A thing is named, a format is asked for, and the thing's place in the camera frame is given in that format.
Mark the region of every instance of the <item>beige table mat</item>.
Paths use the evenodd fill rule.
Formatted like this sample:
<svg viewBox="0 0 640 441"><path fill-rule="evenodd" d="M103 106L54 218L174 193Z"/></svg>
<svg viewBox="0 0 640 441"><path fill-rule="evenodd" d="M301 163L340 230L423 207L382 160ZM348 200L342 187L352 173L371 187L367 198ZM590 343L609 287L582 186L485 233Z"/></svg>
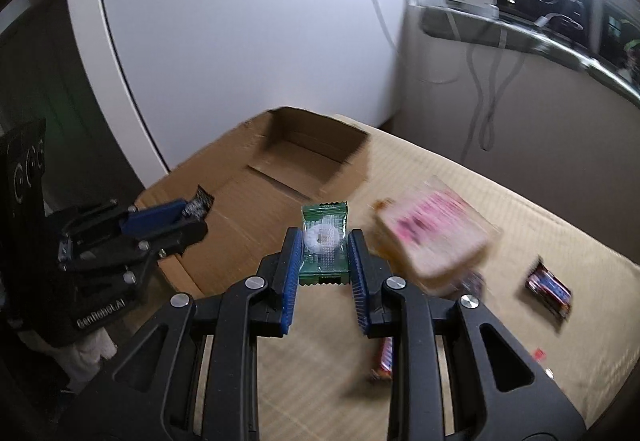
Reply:
<svg viewBox="0 0 640 441"><path fill-rule="evenodd" d="M545 364L558 385L586 424L593 424L639 356L640 268L503 186L382 131L339 119L372 136L369 180L349 201L349 227L363 228L373 242L373 202L432 175L447 183L502 229L500 243L481 267L485 303L530 352L546 352ZM574 310L560 331L548 313L519 297L538 255L574 292ZM157 303L167 295L155 286L150 299ZM154 307L139 311L132 322L140 323ZM357 327L350 287L300 287L289 335L258 342L261 439L385 440L388 389L364 381L375 348Z"/></svg>

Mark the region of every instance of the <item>pink packaged snack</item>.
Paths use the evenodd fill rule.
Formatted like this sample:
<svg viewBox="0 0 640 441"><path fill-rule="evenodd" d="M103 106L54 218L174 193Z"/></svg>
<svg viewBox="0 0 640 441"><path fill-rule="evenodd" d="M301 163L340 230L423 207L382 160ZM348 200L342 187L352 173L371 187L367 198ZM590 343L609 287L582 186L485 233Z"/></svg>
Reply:
<svg viewBox="0 0 640 441"><path fill-rule="evenodd" d="M437 178L376 209L391 261L427 293L450 293L484 257L497 230Z"/></svg>
<svg viewBox="0 0 640 441"><path fill-rule="evenodd" d="M374 366L369 376L370 381L391 381L393 378L394 363L394 339L383 338L380 340Z"/></svg>

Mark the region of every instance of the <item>open cardboard box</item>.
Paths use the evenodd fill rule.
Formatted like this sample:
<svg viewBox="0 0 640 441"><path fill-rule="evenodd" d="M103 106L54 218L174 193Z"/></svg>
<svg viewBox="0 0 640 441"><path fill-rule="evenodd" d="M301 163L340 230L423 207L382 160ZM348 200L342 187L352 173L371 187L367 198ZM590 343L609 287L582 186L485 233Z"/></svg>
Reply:
<svg viewBox="0 0 640 441"><path fill-rule="evenodd" d="M264 255L280 251L301 206L345 201L367 178L369 135L306 110L259 114L206 146L146 189L138 208L193 197L198 185L215 196L209 233L183 256L159 263L177 291L219 294L254 275Z"/></svg>

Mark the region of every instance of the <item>red snack wrapper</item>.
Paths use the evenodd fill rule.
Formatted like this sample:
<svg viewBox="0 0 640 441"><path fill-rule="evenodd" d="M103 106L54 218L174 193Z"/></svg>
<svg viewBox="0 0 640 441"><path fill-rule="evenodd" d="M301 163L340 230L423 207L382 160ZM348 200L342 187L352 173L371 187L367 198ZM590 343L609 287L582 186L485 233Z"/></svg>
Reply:
<svg viewBox="0 0 640 441"><path fill-rule="evenodd" d="M536 349L535 352L533 353L533 359L536 360L538 363L542 363L543 361L546 360L545 351L543 351L542 349Z"/></svg>
<svg viewBox="0 0 640 441"><path fill-rule="evenodd" d="M571 312L571 290L542 264L540 257L527 277L525 288L553 313L559 324L567 319Z"/></svg>
<svg viewBox="0 0 640 441"><path fill-rule="evenodd" d="M384 338L380 342L380 348L376 355L375 364L371 369L372 381L391 381L393 372L394 359L394 340L393 338Z"/></svg>

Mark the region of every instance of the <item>white wall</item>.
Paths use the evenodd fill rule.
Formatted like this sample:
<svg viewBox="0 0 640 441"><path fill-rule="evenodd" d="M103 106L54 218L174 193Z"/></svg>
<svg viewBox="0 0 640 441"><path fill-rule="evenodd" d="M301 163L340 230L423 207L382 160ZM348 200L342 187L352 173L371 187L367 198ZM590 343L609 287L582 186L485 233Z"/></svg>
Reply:
<svg viewBox="0 0 640 441"><path fill-rule="evenodd" d="M394 131L459 161L477 101L468 44L428 37L420 12L408 8L410 69ZM485 96L496 52L473 54ZM519 56L504 52L498 84ZM485 152L476 129L465 166L640 262L640 109L584 72L529 55L498 106L495 134Z"/></svg>
<svg viewBox="0 0 640 441"><path fill-rule="evenodd" d="M170 168L280 105L373 125L392 113L396 52L371 0L103 1L132 98ZM379 2L398 40L404 0Z"/></svg>
<svg viewBox="0 0 640 441"><path fill-rule="evenodd" d="M102 0L66 0L82 67L113 136L145 186L167 174L113 49Z"/></svg>

